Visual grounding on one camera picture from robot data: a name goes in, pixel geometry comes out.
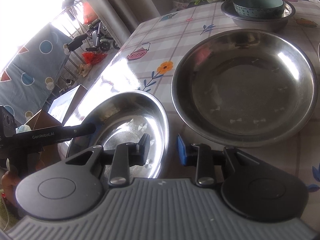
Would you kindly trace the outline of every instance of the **large round metal bowl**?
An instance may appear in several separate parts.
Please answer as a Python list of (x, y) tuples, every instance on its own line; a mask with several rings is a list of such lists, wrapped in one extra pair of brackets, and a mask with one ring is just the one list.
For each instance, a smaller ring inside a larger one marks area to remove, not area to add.
[(305, 125), (318, 83), (300, 48), (273, 33), (242, 29), (194, 46), (177, 66), (171, 93), (180, 117), (203, 137), (260, 147)]
[[(92, 145), (105, 150), (125, 142), (137, 143), (144, 133), (150, 135), (150, 150), (144, 166), (130, 167), (130, 177), (156, 178), (163, 167), (169, 141), (168, 118), (153, 95), (140, 90), (118, 93), (98, 105), (82, 123), (94, 123), (93, 134), (73, 138), (67, 157)], [(107, 166), (104, 177), (108, 177)]]

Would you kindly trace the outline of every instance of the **logo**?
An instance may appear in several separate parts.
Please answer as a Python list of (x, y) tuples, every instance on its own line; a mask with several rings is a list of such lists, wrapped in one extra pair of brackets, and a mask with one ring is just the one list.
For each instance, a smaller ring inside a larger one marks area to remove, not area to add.
[(47, 133), (47, 134), (33, 135), (32, 138), (33, 138), (33, 139), (39, 139), (39, 138), (42, 138), (42, 137), (49, 137), (49, 136), (52, 136), (52, 135), (54, 135), (54, 132), (52, 132), (52, 133)]

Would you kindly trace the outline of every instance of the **plaid tablecloth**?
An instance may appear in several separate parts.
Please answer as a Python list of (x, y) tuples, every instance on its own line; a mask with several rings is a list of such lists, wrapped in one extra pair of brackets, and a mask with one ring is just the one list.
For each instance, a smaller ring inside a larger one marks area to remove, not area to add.
[[(320, 74), (320, 5), (299, 0), (292, 3), (295, 16), (278, 34), (297, 44)], [(238, 29), (220, 10), (221, 3), (202, 5), (149, 20), (139, 25), (88, 91), (66, 125), (80, 119), (116, 92), (140, 89), (155, 95), (166, 109), (170, 147), (162, 177), (191, 177), (195, 169), (179, 165), (175, 150), (178, 133), (187, 143), (206, 143), (223, 149), (191, 130), (172, 103), (170, 84), (176, 66), (197, 43), (220, 32)], [(302, 219), (320, 230), (320, 100), (308, 124), (292, 138), (268, 147), (244, 149), (248, 153), (298, 176), (308, 185), (309, 202)]]

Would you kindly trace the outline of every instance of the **human hand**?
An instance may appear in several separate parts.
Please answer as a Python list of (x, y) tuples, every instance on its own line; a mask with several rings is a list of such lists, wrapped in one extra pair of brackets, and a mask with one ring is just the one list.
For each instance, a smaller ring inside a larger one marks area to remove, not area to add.
[(17, 206), (17, 200), (15, 196), (15, 187), (21, 181), (17, 173), (14, 171), (7, 171), (1, 179), (3, 191), (5, 197), (10, 201), (14, 206)]

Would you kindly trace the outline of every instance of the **green ceramic bowl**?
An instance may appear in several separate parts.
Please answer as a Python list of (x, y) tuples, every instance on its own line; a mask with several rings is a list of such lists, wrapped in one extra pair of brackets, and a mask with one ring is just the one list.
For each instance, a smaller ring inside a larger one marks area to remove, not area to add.
[(282, 0), (233, 0), (233, 6), (238, 14), (260, 18), (280, 18), (284, 12)]

